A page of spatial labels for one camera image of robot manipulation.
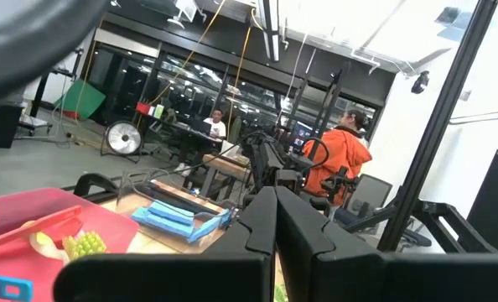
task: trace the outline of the wooden table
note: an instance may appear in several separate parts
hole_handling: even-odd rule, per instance
[[[178,190],[170,185],[164,183],[155,182],[156,185],[160,186],[164,190],[168,190],[171,193],[175,193],[180,197],[192,200],[202,206],[205,206],[214,211],[223,210],[219,206],[209,203],[199,197],[190,195],[182,190]],[[124,216],[130,216],[138,207],[140,206],[150,206],[152,202],[140,195],[130,194],[124,196],[117,204],[117,200],[109,200],[103,204],[102,207],[120,213]],[[130,246],[128,247],[128,253],[202,253],[207,247],[209,247],[215,240],[223,235],[224,231],[215,230],[210,235],[201,238],[198,242],[188,243],[185,239],[176,237],[174,235],[168,234],[167,232],[162,232],[157,229],[153,229],[148,226],[139,226],[139,232],[135,235]],[[281,264],[278,260],[278,255],[275,258],[275,285],[284,284],[283,271],[281,270]]]
[[[246,181],[246,178],[249,175],[248,167],[244,166],[242,163],[233,164],[232,162],[224,160],[221,157],[216,157],[213,154],[205,154],[205,156],[203,157],[203,162],[205,163],[205,165],[210,167],[201,189],[201,194],[203,196],[208,195],[208,191],[210,190],[218,171],[227,176],[232,176],[236,180],[239,180],[241,182]],[[227,196],[230,195],[233,185],[234,182],[229,185],[228,191],[226,193]]]

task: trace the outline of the man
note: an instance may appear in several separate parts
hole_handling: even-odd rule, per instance
[[[207,117],[204,122],[211,125],[210,136],[212,138],[225,139],[226,138],[226,126],[221,121],[223,118],[223,111],[220,108],[214,109],[212,112],[212,117]],[[193,146],[197,150],[197,154],[193,158],[191,165],[186,165],[185,160],[188,158],[189,149]],[[190,169],[189,167],[196,166],[202,163],[202,158],[205,154],[210,154],[214,150],[220,149],[221,142],[213,142],[204,138],[196,138],[195,136],[185,135],[182,137],[180,143],[180,154],[179,154],[179,165],[174,169],[174,172],[182,170],[182,176],[188,176]]]
[[[321,182],[336,174],[340,167],[348,168],[346,176],[353,178],[361,171],[361,166],[372,160],[368,149],[359,140],[359,131],[368,126],[368,118],[359,110],[345,112],[339,121],[339,126],[324,133],[322,141],[329,150],[329,158],[321,165],[310,170],[305,189],[314,195],[324,196],[327,192],[322,189]],[[314,146],[314,141],[308,141],[303,147],[303,154],[308,156]],[[319,144],[313,162],[320,163],[325,159],[325,149]],[[335,206],[340,206],[345,199],[344,190],[335,196]]]

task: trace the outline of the ceiling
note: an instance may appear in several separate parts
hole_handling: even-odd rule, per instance
[[[245,22],[258,0],[226,0],[220,14]],[[278,0],[281,32],[378,68],[413,76],[455,48],[476,0]],[[214,13],[220,0],[195,0]],[[445,8],[458,8],[450,23],[436,22]]]

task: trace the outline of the security camera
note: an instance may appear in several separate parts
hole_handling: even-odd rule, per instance
[[[421,94],[423,93],[424,89],[428,87],[428,83],[430,81],[428,75],[430,74],[429,71],[423,71],[420,73],[418,76],[417,80],[415,81],[415,84],[413,84],[413,87],[411,87],[411,92],[414,94]]]

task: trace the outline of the white shirt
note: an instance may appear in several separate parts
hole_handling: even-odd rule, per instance
[[[208,117],[205,119],[205,122],[212,125],[212,127],[210,128],[210,135],[213,134],[220,138],[226,136],[226,126],[222,121],[214,123],[214,120],[211,117]]]

